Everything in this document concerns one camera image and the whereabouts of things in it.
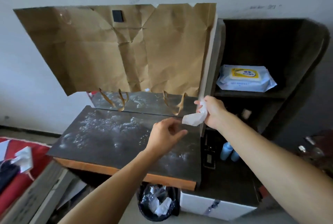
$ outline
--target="blue bottle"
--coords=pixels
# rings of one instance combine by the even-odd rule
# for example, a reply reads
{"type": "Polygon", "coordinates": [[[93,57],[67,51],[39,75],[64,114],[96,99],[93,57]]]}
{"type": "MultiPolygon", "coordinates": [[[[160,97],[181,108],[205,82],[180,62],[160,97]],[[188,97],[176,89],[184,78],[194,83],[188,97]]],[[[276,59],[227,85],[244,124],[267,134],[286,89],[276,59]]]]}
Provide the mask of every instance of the blue bottle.
{"type": "Polygon", "coordinates": [[[229,142],[224,143],[220,154],[221,160],[225,161],[232,151],[233,147],[231,147],[230,143],[229,142]]]}
{"type": "Polygon", "coordinates": [[[236,151],[234,151],[232,154],[231,154],[231,160],[232,161],[234,161],[234,162],[237,162],[238,161],[238,159],[239,159],[239,154],[236,152],[236,151]]]}

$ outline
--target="forearm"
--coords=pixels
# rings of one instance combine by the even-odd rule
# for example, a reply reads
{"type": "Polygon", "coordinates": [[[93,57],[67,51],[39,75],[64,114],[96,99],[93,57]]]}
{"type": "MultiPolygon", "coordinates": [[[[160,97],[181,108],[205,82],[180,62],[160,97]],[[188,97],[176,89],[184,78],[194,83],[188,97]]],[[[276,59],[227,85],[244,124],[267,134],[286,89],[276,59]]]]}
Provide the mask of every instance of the forearm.
{"type": "Polygon", "coordinates": [[[136,189],[157,160],[147,151],[116,172],[76,205],[59,223],[118,223],[136,189]]]}
{"type": "Polygon", "coordinates": [[[332,221],[333,183],[328,176],[268,141],[227,111],[222,112],[217,129],[297,221],[332,221]]]}

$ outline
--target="blue and white package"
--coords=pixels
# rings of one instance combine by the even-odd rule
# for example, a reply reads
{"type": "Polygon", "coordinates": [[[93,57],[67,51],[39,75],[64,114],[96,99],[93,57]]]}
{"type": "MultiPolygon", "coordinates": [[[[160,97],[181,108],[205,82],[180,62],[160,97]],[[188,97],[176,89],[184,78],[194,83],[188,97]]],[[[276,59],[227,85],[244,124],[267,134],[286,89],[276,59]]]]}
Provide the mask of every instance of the blue and white package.
{"type": "Polygon", "coordinates": [[[216,84],[222,90],[265,92],[276,82],[265,66],[223,65],[216,84]]]}

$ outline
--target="black square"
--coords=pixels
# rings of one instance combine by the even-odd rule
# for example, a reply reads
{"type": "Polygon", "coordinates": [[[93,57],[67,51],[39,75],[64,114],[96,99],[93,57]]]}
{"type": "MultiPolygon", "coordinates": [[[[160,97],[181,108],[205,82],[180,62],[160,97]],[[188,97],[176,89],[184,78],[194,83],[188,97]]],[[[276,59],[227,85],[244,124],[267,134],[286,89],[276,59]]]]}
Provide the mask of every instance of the black square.
{"type": "Polygon", "coordinates": [[[124,22],[121,10],[112,10],[112,16],[114,22],[124,22]]]}

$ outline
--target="hand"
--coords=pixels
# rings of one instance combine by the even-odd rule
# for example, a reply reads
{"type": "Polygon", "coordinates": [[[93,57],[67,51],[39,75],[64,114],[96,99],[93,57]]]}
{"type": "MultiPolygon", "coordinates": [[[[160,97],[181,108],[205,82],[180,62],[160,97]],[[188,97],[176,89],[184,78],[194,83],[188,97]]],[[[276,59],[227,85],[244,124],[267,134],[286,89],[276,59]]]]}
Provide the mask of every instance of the hand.
{"type": "Polygon", "coordinates": [[[156,155],[157,158],[161,158],[168,153],[188,133],[187,130],[179,131],[179,124],[181,124],[181,121],[174,118],[155,123],[152,127],[145,151],[156,155]]]}
{"type": "MultiPolygon", "coordinates": [[[[206,96],[204,98],[206,101],[206,107],[208,110],[208,116],[205,119],[205,124],[213,129],[217,129],[219,125],[219,118],[222,116],[224,112],[226,112],[226,108],[224,107],[224,104],[221,100],[218,100],[212,96],[206,96]]],[[[194,101],[194,104],[199,105],[200,101],[196,100],[194,101]]]]}

